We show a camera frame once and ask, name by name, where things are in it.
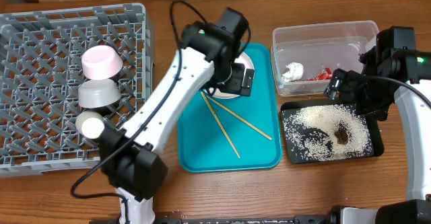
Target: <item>pink bowl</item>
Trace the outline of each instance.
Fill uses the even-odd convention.
[[[108,79],[123,67],[123,60],[115,50],[106,45],[94,46],[81,57],[84,75],[93,80]]]

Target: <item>blue tray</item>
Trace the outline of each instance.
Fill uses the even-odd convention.
[[[251,96],[216,100],[272,140],[209,100],[241,156],[239,159],[198,92],[178,121],[179,159],[189,172],[263,169],[275,167],[281,160],[280,126],[269,51],[262,44],[250,43],[245,53],[255,65]]]

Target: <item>wooden chopstick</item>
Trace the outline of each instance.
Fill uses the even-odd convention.
[[[201,95],[202,95],[203,100],[205,100],[205,103],[207,103],[207,106],[208,106],[209,110],[211,111],[211,113],[213,114],[213,116],[214,116],[215,120],[217,121],[218,125],[219,125],[219,126],[220,126],[220,128],[222,129],[222,131],[223,131],[223,133],[224,133],[225,137],[226,137],[226,138],[227,138],[227,140],[229,141],[230,146],[233,148],[233,150],[235,151],[235,153],[236,153],[236,155],[238,156],[238,158],[241,158],[241,157],[240,157],[240,155],[239,155],[239,153],[237,152],[237,150],[236,150],[236,148],[235,148],[234,144],[233,144],[233,143],[232,143],[232,141],[230,140],[230,137],[228,136],[228,133],[224,130],[224,127],[222,126],[222,123],[221,123],[221,122],[220,122],[220,120],[218,119],[218,117],[217,117],[216,113],[214,112],[213,108],[212,108],[212,107],[211,107],[211,105],[209,104],[209,102],[208,102],[207,98],[205,97],[205,94],[204,94],[202,91],[201,91]]]
[[[210,99],[212,102],[216,103],[218,106],[220,106],[221,108],[223,108],[225,111],[231,113],[231,115],[237,117],[237,119],[241,120],[243,123],[247,124],[249,127],[253,128],[255,131],[257,131],[258,133],[261,133],[264,137],[266,137],[267,139],[269,139],[270,141],[272,140],[272,138],[268,135],[266,135],[263,131],[259,130],[257,127],[253,126],[251,123],[249,123],[248,121],[244,120],[243,118],[241,118],[241,116],[235,114],[233,111],[229,110],[227,107],[225,107],[224,105],[222,105],[221,103],[217,102],[215,99],[206,96],[208,99]]]

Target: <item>gray plastic dish rack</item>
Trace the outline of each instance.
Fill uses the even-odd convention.
[[[81,55],[113,47],[124,61],[119,127],[152,92],[154,26],[140,3],[0,15],[0,177],[93,167],[98,146],[80,135],[76,116]]]

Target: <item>transparent bin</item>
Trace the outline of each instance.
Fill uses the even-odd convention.
[[[277,28],[271,48],[273,75],[281,96],[322,93],[329,80],[284,83],[281,75],[292,62],[304,65],[302,79],[317,77],[325,68],[361,72],[359,54],[375,45],[378,28],[373,21],[337,22]]]

